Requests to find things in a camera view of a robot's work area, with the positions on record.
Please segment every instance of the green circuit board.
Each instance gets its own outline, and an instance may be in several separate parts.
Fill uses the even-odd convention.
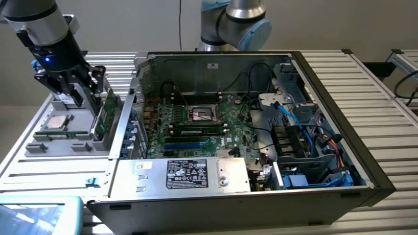
[[[256,159],[260,157],[260,151],[248,147],[249,141],[256,135],[253,128],[249,128],[238,120],[238,114],[248,113],[248,102],[236,104],[234,100],[238,99],[238,95],[229,95],[220,103],[213,105],[174,105],[166,100],[147,102],[145,109],[145,125],[149,135],[149,155],[147,158],[185,158],[185,157],[214,157],[225,156],[234,147],[240,148],[241,156],[245,157],[249,168],[260,168],[261,165],[256,165]],[[193,120],[196,116],[192,116],[192,110],[210,109],[213,108],[214,116],[213,121],[201,119]],[[165,149],[166,138],[170,138],[170,125],[178,124],[182,126],[208,123],[226,123],[226,127],[221,127],[222,130],[228,129],[224,136],[202,136],[200,137],[200,148],[193,149]],[[252,141],[253,148],[258,148],[257,141]]]

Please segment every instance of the aluminum profile table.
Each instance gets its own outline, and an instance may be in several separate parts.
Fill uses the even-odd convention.
[[[418,50],[404,50],[394,49],[388,58],[388,62],[393,62],[400,69],[405,71],[407,74],[413,73],[418,70]],[[413,99],[413,102],[409,106],[412,109],[418,110],[418,98]]]
[[[302,51],[302,53],[399,191],[374,207],[353,210],[330,226],[230,231],[204,233],[202,235],[418,234],[417,116],[404,103],[394,99],[390,90],[353,54],[345,54],[341,50]],[[129,90],[134,59],[145,60],[146,58],[142,55],[135,56],[135,53],[90,53],[87,55],[91,65],[103,64],[109,68],[109,80],[122,98]],[[19,141],[11,153],[21,147]],[[63,182],[57,177],[63,179],[62,173],[67,174],[70,168],[79,165],[90,172],[81,172],[79,168],[79,173],[74,173],[74,176],[77,176],[74,181],[77,182],[77,178],[81,179],[81,183],[77,185],[78,188],[55,188],[49,190],[47,193],[94,195],[95,188],[86,188],[82,185],[82,179],[90,175],[103,177],[106,171],[103,162],[107,159],[79,158],[67,161],[54,159],[33,162],[34,160],[23,155],[15,154],[13,156],[11,153],[5,160],[6,163],[3,162],[0,165],[0,186],[6,185],[6,180],[18,179],[14,174],[5,174],[5,170],[14,173],[15,171],[21,172],[21,169],[38,168],[39,171],[47,174],[38,175],[39,172],[33,172],[31,176],[27,177],[29,180],[35,176],[35,179],[43,181],[45,185],[50,182],[55,187],[67,187],[71,183]],[[49,163],[51,168],[41,169],[43,163]],[[62,167],[61,173],[55,173],[58,166]],[[31,194],[34,192],[38,192],[38,194],[46,193],[43,190],[30,190],[26,193]],[[113,234],[90,211],[86,211],[85,214],[83,234]]]
[[[125,100],[135,75],[137,53],[89,53],[87,62],[105,64],[107,79],[115,93]],[[26,144],[31,142],[37,124],[53,109],[50,95],[29,127],[0,164],[0,193],[26,195],[78,195],[87,201],[101,196],[106,172],[114,167],[109,156],[27,157]],[[86,187],[89,178],[99,180],[99,187]]]

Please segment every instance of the warning label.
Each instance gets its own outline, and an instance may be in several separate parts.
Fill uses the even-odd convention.
[[[208,188],[209,166],[206,160],[181,160],[167,163],[169,189]]]

